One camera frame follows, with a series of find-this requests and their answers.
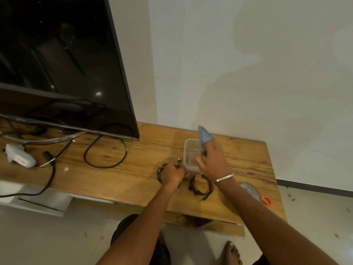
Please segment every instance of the white device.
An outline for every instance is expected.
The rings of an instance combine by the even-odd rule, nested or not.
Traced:
[[[27,168],[33,167],[37,163],[32,155],[24,151],[22,146],[6,144],[5,151],[9,162],[15,161]]]

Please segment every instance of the baseboard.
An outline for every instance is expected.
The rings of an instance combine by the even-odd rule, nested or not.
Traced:
[[[285,186],[289,188],[310,190],[310,191],[316,191],[316,192],[322,192],[322,193],[328,193],[328,194],[334,194],[334,195],[340,195],[340,196],[346,196],[346,197],[353,197],[353,191],[348,191],[348,190],[339,190],[339,189],[321,187],[321,186],[310,185],[305,183],[287,181],[282,179],[277,179],[277,184],[279,186]]]

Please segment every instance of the white sticker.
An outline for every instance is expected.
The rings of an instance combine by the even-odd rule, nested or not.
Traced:
[[[15,161],[16,161],[17,163],[19,163],[20,165],[26,165],[26,164],[29,163],[29,160],[23,158],[23,157],[20,156],[20,155],[16,155],[16,156],[15,156]]]

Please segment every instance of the black pants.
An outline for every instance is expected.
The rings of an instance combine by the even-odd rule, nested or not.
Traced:
[[[116,231],[110,241],[110,246],[115,240],[125,231],[127,227],[138,217],[138,214],[133,214],[124,218],[117,226]],[[170,265],[170,254],[168,248],[162,245],[159,239],[157,240],[155,250],[153,252],[150,265]],[[254,265],[270,265],[264,255],[262,255]]]

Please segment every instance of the person's left hand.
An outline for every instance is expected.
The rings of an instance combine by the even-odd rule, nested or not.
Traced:
[[[179,186],[185,175],[185,167],[179,162],[168,163],[162,171],[162,186]]]

